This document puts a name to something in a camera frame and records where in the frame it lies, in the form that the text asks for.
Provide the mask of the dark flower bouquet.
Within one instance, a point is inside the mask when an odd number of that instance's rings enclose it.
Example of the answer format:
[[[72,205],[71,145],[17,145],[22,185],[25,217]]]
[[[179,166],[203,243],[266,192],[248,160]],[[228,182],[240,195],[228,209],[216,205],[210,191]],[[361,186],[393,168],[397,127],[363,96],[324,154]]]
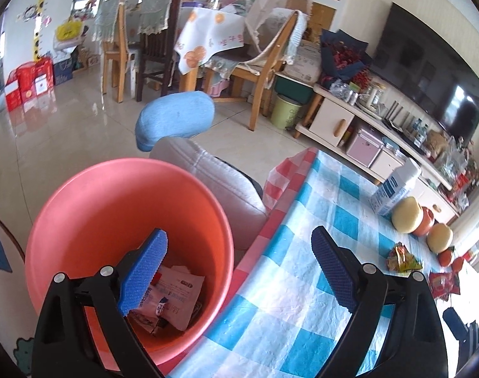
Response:
[[[340,79],[364,90],[371,80],[369,68],[373,62],[366,52],[369,44],[346,32],[323,30],[320,36],[321,75],[318,84],[329,89]]]

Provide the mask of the pink storage box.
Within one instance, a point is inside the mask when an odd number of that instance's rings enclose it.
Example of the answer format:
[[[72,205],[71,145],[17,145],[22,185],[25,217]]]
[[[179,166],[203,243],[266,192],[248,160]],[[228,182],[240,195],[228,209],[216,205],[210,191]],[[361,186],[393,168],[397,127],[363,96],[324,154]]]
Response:
[[[347,142],[345,154],[363,166],[369,167],[373,164],[382,148],[383,142],[371,131],[358,128]]]

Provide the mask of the pink wipes packet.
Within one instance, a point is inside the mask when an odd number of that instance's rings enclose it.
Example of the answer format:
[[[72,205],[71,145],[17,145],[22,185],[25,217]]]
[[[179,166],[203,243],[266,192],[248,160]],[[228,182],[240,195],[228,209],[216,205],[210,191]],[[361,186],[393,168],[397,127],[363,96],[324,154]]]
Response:
[[[169,303],[168,298],[150,286],[137,308],[128,313],[128,317],[140,325],[150,335],[155,335],[165,324],[164,310]]]

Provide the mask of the red snack packet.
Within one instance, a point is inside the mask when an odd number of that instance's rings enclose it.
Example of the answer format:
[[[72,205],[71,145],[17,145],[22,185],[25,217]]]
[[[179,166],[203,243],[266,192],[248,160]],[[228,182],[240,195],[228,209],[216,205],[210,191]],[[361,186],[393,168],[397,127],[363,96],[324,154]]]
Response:
[[[460,278],[455,272],[431,272],[428,283],[434,300],[448,301],[450,295],[460,295]]]

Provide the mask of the black flat television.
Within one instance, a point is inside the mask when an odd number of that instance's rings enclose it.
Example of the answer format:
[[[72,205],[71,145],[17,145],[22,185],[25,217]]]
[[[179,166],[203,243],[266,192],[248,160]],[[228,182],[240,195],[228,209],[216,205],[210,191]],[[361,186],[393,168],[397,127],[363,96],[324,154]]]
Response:
[[[479,123],[479,78],[438,33],[391,5],[371,71],[400,90],[456,140],[469,144]]]

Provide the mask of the white milk bottle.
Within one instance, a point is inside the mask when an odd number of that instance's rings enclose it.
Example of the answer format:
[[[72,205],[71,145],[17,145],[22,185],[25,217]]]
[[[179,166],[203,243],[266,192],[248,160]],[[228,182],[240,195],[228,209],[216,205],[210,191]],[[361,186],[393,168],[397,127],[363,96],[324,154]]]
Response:
[[[420,166],[412,159],[407,159],[396,168],[376,191],[369,197],[374,213],[384,216],[401,201],[414,187],[421,174]]]

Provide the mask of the wooden dining chair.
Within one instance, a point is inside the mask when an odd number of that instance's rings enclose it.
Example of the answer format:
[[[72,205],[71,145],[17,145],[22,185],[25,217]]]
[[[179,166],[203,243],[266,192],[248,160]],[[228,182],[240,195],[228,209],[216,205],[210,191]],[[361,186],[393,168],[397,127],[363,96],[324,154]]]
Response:
[[[269,100],[263,98],[264,94],[271,91],[273,77],[282,66],[295,59],[308,19],[309,16],[300,10],[273,9],[255,31],[248,33],[251,40],[243,47],[213,55],[205,64],[204,91],[211,95],[212,86],[218,80],[232,79],[230,94],[216,101],[239,101],[244,82],[252,82],[248,129],[254,131],[258,117],[268,113]]]

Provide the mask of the yellow bag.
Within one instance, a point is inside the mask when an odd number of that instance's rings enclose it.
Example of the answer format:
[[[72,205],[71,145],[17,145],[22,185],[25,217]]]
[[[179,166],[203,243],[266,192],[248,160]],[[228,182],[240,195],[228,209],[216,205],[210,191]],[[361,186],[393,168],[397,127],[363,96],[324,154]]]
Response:
[[[81,20],[67,20],[57,27],[55,31],[55,38],[59,42],[72,40],[81,36],[82,28],[83,24]]]

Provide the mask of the blue checkered tablecloth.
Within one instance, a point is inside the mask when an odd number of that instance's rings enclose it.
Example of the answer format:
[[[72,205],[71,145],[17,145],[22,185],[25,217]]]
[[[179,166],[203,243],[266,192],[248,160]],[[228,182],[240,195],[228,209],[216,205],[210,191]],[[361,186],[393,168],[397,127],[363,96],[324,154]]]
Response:
[[[419,238],[374,213],[374,185],[315,148],[284,160],[264,186],[271,214],[239,264],[232,299],[171,371],[173,377],[313,377],[350,314],[335,299],[310,245],[324,226],[362,262],[386,268],[404,244],[426,274],[437,257]]]

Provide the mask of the red gift boxes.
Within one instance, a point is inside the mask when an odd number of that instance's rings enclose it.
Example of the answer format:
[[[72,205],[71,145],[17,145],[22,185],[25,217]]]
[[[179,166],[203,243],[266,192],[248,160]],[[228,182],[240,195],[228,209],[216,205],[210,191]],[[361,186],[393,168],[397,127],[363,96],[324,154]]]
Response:
[[[25,62],[10,72],[7,78],[4,90],[7,111],[21,107],[53,87],[54,64],[50,57]]]

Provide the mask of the pink plastic trash bucket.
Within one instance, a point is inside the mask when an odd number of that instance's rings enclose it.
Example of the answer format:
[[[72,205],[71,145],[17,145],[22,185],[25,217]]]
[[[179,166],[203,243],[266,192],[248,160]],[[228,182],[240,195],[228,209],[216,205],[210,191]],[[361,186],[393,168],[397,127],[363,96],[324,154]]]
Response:
[[[163,264],[204,278],[202,309],[179,332],[134,332],[157,365],[177,358],[202,336],[227,296],[234,243],[220,203],[200,180],[160,160],[110,160],[78,173],[46,202],[31,229],[25,276],[32,305],[42,308],[54,275],[92,276],[116,265],[154,229],[168,236]]]

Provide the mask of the green waste bin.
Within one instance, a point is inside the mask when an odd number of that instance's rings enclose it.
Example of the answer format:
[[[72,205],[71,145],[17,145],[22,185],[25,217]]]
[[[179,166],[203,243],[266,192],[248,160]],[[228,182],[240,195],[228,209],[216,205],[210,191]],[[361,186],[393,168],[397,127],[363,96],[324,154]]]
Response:
[[[281,130],[290,129],[296,122],[302,104],[281,94],[276,95],[270,122]]]

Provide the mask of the giraffe height wall sticker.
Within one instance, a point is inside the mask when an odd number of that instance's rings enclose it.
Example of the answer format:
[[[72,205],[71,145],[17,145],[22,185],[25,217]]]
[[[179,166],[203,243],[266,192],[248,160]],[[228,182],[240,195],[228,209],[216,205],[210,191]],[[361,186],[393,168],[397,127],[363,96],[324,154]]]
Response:
[[[31,54],[32,60],[34,61],[41,59],[39,45],[45,4],[46,0],[25,0],[25,12],[21,14],[21,18],[24,22],[33,24],[31,32]]]

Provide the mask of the yellow pear right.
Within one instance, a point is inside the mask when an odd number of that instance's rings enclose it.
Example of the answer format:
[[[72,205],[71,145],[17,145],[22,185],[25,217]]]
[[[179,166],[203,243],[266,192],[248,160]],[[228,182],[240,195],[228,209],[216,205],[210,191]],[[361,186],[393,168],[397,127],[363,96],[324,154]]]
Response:
[[[426,237],[426,244],[434,254],[446,250],[453,241],[453,230],[447,224],[434,224]]]

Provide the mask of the yellow pear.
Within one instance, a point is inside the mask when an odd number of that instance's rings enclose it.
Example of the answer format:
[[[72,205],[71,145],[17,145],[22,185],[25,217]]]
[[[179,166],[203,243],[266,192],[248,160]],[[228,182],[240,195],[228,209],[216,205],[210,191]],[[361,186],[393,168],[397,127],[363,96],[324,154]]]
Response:
[[[426,237],[426,244],[434,254],[446,250],[453,241],[453,230],[447,224],[434,224]]]
[[[409,196],[399,201],[393,209],[392,224],[399,233],[412,233],[419,227],[423,216],[422,207],[416,198]]]

